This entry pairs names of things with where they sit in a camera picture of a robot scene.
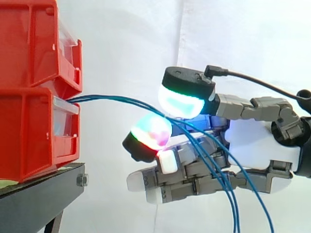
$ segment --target blue wire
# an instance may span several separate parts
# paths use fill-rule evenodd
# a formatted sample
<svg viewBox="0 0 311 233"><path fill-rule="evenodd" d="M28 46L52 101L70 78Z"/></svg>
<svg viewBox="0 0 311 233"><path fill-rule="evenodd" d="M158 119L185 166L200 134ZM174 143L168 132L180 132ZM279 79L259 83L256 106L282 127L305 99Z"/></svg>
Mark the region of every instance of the blue wire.
<svg viewBox="0 0 311 233"><path fill-rule="evenodd" d="M177 119L174 119L175 121L179 122L179 123L183 123L185 125L188 125L190 127L192 127L194 130L196 130L197 132L200 132L200 133L203 133L205 136L209 137L210 139L212 139L214 142L216 142L225 152L226 154L228 154L228 156L230 156L233 161L238 165L238 167L241 169L242 173L244 174L245 178L248 180L249 184L251 185L256 197L258 198L267 218L268 218L268 221L269 221L269 225L270 225L270 230L271 230L271 233L274 233L274 228L273 228L273 223L272 223L272 219L269 215L269 212L265 206L265 204L263 203L254 183L252 182L252 180L250 179L249 175L247 174L247 172L245 171L245 169L242 167L242 165L239 163L239 161L230 153L230 151L214 136L198 129L197 127L187 123L187 122L184 122L184 121L181 121L181 120L177 120Z"/></svg>
<svg viewBox="0 0 311 233"><path fill-rule="evenodd" d="M125 103L130 103L133 105L136 105L138 107L142 107L144 109L147 109L149 111L152 111L162 117L165 117L165 115L163 113L161 113L159 110L157 110L156 108L152 107L151 105L148 105L142 101L136 100L136 99L131 99L131 98L126 98L126 97L120 97L120 96L101 96L101 95L88 95L88 96L83 96L83 97L77 97L77 98L73 98L68 100L71 103L75 103L75 102L86 102L86 101L91 101L91 100L102 100L102 99L109 99L109 100L116 100L116 101L120 101L120 102L125 102ZM208 154L208 152L200 145L200 143L198 143L198 141L184 128L182 128L180 125L176 124L174 122L174 119L170 118L168 119L172 124L176 125L177 127L179 127L187 136L187 138L189 139L189 141L194 145L195 150L197 151L197 153L199 154L199 156L202 158L203 162L205 163L205 165L208 167L208 169L210 170L210 172L212 173L212 175L217 179L217 181L221 184L223 190L226 192L227 197L229 199L229 202L231 204L231 208L232 208L232 214L233 214L233 220L234 220L234 232L236 232L236 227L238 227L238 233L240 233L240 218L239 218L239 208L238 208L238 204L237 204L237 199L235 197L235 194L233 192L233 188L228 180L228 178L226 177L226 175L221 171L221 168L217 165L217 163L211 158L211 156ZM208 162L206 161L205 157L202 155L202 153L198 150L197 146L200 148L201 151L204 152L204 154L207 156L207 158L213 163L213 165L216 167L216 169L220 172L220 175L222 177L222 179L224 180L225 184L227 185L227 187L229 188L229 191L231 192L231 195L233 197L234 203L231 199L231 196L227 190L227 187L225 186L224 182L219 178L219 176L216 174L216 172L214 171L214 169L208 164Z"/></svg>
<svg viewBox="0 0 311 233"><path fill-rule="evenodd" d="M228 178L225 176L225 174L221 171L221 168L217 165L217 163L211 158L211 156L208 154L208 152L201 146L201 144L184 128L182 128L180 125L176 124L176 122L171 121L172 124L176 125L180 130L182 130L186 137L189 139L189 141L194 145L194 149L197 151L197 153L199 154L199 156L201 157L201 159L203 160L203 162L205 163L205 165L208 167L208 169L210 170L210 172L212 173L212 175L217 179L217 181L220 183L220 185L222 186L223 190L225 191L230 204L231 204L231 208L232 208L232 214L233 214L233 220L234 220L234 232L236 232L236 227L238 227L238 233L241 232L240 230L240 218L239 218L239 208L238 208L238 204L237 204L237 199L235 197L235 194L233 192L233 188L228 180ZM227 187L225 186L224 182L219 178L219 176L216 174L216 172L214 171L214 169L208 164L208 162L206 161L206 159L204 158L204 156L201 154L201 152L199 151L199 149L201 151L204 152L204 154L207 156L207 158L213 163L213 165L216 167L216 169L220 172L222 179L224 180L225 184L227 185L227 187L229 188L229 191L232 194L234 203L232 202L231 196L227 190Z"/></svg>
<svg viewBox="0 0 311 233"><path fill-rule="evenodd" d="M182 123L182 124L185 124L185 125L188 125L190 126L191 128L193 128L194 130L198 131L198 132L201 132L203 133L204 135L206 135L207 137L211 138L213 141L215 141L232 159L233 161L238 165L238 167L241 169L242 173L244 174L245 178L249 181L249 184L251 185L253 191L255 192L255 195L256 197L258 198L267 218L268 218L268 221L269 221L269 225L270 225L270 230L271 230L271 233L274 233L274 228L273 228L273 223L272 223L272 220L271 220L271 217L269 215L269 212L266 208L266 206L264 205L260 195L258 194L258 191L254 185L254 183L251 181L250 177L248 176L247 172L245 171L245 169L241 166L241 164L239 163L239 161L230 153L230 151L217 139L215 138L214 136L196 128L195 126L187 123L187 122L184 122L184 121L181 121L181 120L177 120L177 119L173 119L173 118L170 118L170 117L166 117L163 113L161 113L160 111L158 111L156 108L154 108L153 106L147 104L147 103L144 103L142 101L139 101L139 100L136 100L136 99L131 99L131 98L127 98L127 97L120 97L120 96L104 96L104 95L89 95L89 96L82 96L82 97L76 97L76 98L73 98L73 99L70 99L68 100L69 102L85 102L85 101L91 101L91 100L98 100L98 99L111 99L111 100L116 100L116 101L121 101L121 102L126 102L126 103L130 103L130 104L133 104L133 105L136 105L138 107L141 107L141 108L144 108L144 109L147 109L149 111L152 111L162 117L165 117L166 119L168 119L169 121L174 121L174 122L179 122L179 123Z"/></svg>

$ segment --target red storage bin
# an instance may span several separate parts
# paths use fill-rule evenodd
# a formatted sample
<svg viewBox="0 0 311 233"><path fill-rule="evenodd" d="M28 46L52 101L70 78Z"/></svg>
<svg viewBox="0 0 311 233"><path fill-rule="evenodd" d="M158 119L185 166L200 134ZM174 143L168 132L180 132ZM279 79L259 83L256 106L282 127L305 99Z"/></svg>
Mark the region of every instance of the red storage bin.
<svg viewBox="0 0 311 233"><path fill-rule="evenodd" d="M80 107L47 88L0 89L0 180L23 182L79 158Z"/></svg>
<svg viewBox="0 0 311 233"><path fill-rule="evenodd" d="M0 88L82 92L81 41L59 20L55 0L0 0Z"/></svg>

